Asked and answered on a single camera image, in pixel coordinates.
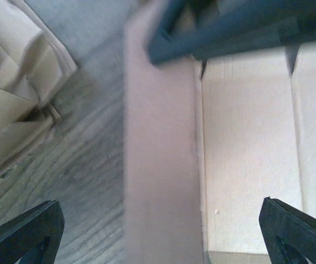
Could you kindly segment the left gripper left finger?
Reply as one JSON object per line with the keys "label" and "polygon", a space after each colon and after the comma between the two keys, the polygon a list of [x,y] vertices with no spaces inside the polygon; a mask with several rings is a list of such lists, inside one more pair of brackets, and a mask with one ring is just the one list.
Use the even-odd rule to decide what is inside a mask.
{"label": "left gripper left finger", "polygon": [[54,263],[64,231],[58,201],[45,201],[0,225],[0,263]]}

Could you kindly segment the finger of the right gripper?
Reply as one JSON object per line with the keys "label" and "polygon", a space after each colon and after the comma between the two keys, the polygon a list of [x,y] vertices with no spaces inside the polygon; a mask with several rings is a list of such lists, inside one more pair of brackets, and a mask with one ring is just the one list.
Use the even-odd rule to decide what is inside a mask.
{"label": "finger of the right gripper", "polygon": [[160,65],[190,55],[188,37],[218,14],[218,1],[168,1],[146,47],[150,63]]}

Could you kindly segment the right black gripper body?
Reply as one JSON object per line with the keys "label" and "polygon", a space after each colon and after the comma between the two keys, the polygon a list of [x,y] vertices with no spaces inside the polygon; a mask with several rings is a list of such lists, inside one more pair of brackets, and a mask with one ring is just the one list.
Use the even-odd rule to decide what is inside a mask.
{"label": "right black gripper body", "polygon": [[316,41],[316,1],[245,1],[205,24],[195,58]]}

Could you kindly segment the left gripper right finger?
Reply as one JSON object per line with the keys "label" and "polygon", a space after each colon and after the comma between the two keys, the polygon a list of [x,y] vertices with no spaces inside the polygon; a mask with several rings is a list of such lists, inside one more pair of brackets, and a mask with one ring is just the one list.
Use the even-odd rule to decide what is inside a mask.
{"label": "left gripper right finger", "polygon": [[316,263],[316,219],[266,197],[259,225],[271,263]]}

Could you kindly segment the cardboard box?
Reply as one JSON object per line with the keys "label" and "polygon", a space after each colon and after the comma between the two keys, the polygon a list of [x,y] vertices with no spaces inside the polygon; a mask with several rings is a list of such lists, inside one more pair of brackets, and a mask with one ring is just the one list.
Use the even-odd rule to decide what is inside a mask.
{"label": "cardboard box", "polygon": [[269,263],[265,197],[316,218],[316,42],[156,67],[165,8],[125,30],[127,263]]}

